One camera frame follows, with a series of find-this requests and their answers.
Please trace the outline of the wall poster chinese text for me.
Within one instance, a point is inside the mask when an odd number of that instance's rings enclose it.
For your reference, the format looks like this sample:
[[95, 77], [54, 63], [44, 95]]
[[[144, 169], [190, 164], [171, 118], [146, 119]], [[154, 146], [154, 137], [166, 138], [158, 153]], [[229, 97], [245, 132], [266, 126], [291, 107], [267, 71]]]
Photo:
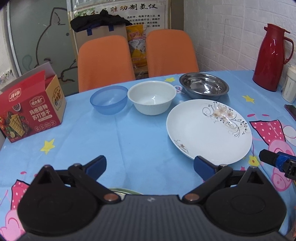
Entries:
[[102, 10], [119, 15], [147, 32], [171, 28], [171, 1], [66, 1], [68, 18], [99, 14]]

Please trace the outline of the red cracker box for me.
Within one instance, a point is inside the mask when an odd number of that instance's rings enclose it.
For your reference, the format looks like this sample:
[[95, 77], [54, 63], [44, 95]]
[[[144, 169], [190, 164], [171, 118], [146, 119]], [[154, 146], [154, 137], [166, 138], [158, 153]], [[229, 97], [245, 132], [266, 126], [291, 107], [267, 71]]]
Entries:
[[58, 76], [46, 62], [1, 91], [1, 131], [14, 143], [59, 126], [65, 107]]

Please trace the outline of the black phone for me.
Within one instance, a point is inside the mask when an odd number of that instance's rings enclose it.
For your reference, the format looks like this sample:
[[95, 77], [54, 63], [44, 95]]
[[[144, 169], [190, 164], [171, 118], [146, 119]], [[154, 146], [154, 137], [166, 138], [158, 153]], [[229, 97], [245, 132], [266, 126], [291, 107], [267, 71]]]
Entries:
[[292, 116], [292, 118], [296, 121], [296, 107], [292, 104], [284, 105], [287, 112]]

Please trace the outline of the yellow snack bag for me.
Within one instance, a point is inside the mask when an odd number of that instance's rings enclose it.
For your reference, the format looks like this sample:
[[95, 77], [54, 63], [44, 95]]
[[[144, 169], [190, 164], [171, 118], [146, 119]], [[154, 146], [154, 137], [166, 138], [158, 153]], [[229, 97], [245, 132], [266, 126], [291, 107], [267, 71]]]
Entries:
[[127, 41], [134, 68], [147, 64], [144, 25], [126, 26]]

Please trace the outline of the red thermos jug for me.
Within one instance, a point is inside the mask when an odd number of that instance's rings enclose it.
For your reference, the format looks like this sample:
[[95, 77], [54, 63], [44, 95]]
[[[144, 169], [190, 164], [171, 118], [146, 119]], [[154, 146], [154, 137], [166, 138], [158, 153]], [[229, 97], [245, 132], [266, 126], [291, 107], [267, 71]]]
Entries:
[[[283, 67], [293, 56], [294, 42], [285, 36], [289, 31], [274, 24], [264, 27], [266, 35], [259, 49], [253, 81], [260, 87], [275, 92], [282, 75]], [[285, 57], [285, 41], [292, 44], [292, 51]]]

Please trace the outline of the blue cartoon tablecloth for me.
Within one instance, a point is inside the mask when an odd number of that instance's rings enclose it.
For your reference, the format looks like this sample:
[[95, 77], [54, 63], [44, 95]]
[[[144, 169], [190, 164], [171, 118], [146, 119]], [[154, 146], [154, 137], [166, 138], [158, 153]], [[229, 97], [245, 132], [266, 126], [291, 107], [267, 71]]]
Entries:
[[[232, 165], [235, 170], [259, 167], [272, 181], [287, 205], [281, 226], [286, 235], [295, 223], [295, 184], [283, 173], [260, 162], [263, 149], [295, 154], [295, 121], [285, 110], [281, 92], [267, 91], [252, 80], [252, 71], [218, 71], [215, 76], [229, 85], [220, 102], [237, 110], [254, 127], [257, 123], [273, 128], [271, 144], [265, 130], [253, 131], [248, 154]], [[128, 103], [116, 115], [102, 115], [90, 103], [93, 91], [67, 97], [61, 125], [1, 148], [1, 235], [17, 240], [23, 228], [17, 206], [28, 185], [46, 164], [56, 170], [74, 163], [85, 164], [106, 156], [107, 170], [99, 178], [108, 188], [131, 189], [143, 194], [184, 195], [202, 183], [193, 162], [173, 144], [167, 134], [167, 114], [147, 116]]]

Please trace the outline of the right orange chair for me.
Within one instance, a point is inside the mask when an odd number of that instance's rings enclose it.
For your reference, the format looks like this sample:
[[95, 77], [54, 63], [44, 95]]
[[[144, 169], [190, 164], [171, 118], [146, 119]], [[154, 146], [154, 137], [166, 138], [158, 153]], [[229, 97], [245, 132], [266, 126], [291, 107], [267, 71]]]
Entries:
[[151, 31], [146, 38], [149, 77], [199, 72], [190, 36], [182, 30]]

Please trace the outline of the white travel cup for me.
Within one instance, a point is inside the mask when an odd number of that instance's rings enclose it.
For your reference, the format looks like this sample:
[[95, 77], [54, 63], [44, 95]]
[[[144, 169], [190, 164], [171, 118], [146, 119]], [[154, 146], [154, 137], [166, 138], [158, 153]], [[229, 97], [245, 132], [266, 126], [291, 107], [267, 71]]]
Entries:
[[296, 66], [289, 66], [285, 84], [282, 87], [282, 97], [289, 103], [293, 103], [296, 97]]

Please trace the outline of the white plate floral pattern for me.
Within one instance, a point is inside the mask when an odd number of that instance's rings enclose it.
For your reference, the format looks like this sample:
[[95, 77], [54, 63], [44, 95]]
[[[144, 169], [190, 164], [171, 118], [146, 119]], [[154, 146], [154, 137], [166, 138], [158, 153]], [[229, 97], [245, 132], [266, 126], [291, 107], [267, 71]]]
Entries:
[[201, 156], [214, 165], [240, 161], [252, 145], [251, 128], [244, 117], [213, 100], [192, 99], [178, 104], [167, 116], [166, 130], [188, 158]]

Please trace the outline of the green round plate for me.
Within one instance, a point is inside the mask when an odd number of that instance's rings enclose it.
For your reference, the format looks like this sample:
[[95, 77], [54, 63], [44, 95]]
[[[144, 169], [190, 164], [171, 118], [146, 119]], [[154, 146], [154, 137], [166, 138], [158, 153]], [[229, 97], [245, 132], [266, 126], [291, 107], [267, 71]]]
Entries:
[[142, 193], [124, 188], [110, 188], [110, 190], [120, 196], [121, 200], [123, 200], [126, 195], [142, 195]]

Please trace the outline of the brown paper bag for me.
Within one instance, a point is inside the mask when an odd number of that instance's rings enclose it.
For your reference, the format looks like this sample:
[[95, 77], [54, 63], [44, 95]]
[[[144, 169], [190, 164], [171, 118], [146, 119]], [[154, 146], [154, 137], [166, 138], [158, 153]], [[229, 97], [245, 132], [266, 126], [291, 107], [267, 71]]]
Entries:
[[79, 50], [80, 47], [87, 41], [101, 38], [101, 37], [113, 36], [113, 35], [123, 36], [125, 37], [125, 39], [127, 39], [126, 26], [125, 25], [101, 26], [101, 27], [96, 27], [93, 29], [77, 32], [75, 33], [77, 50]]

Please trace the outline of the orange chair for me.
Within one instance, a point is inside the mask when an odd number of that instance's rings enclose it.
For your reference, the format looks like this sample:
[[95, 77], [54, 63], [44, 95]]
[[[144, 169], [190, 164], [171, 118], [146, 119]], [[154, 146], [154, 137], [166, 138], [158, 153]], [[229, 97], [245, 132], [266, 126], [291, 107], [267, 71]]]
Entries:
[[151, 31], [146, 38], [149, 77], [199, 72], [190, 36], [182, 30]]
[[119, 35], [84, 43], [77, 66], [79, 92], [135, 80], [128, 42]]

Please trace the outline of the white ceramic bowl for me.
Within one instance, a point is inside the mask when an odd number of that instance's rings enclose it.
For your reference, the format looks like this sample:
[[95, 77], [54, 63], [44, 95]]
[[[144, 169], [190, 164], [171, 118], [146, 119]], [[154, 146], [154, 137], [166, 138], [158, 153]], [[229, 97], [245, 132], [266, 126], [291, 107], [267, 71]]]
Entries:
[[166, 112], [177, 90], [163, 81], [141, 82], [128, 90], [127, 97], [136, 110], [145, 115], [159, 115]]

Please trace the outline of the left orange chair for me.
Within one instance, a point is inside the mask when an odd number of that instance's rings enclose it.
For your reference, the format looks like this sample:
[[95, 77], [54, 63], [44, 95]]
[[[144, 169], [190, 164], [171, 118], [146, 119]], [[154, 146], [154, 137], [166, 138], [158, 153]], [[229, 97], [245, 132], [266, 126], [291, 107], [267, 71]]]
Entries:
[[128, 42], [119, 35], [84, 43], [77, 66], [79, 92], [135, 80]]

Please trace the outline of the black cloth on bag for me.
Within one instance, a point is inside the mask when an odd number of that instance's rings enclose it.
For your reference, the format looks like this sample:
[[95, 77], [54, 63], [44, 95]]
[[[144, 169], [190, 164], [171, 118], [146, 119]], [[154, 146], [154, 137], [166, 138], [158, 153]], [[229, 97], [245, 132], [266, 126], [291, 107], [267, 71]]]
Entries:
[[119, 15], [111, 15], [108, 11], [102, 10], [99, 14], [77, 16], [70, 22], [70, 25], [74, 32], [78, 33], [102, 26], [131, 26], [132, 23]]

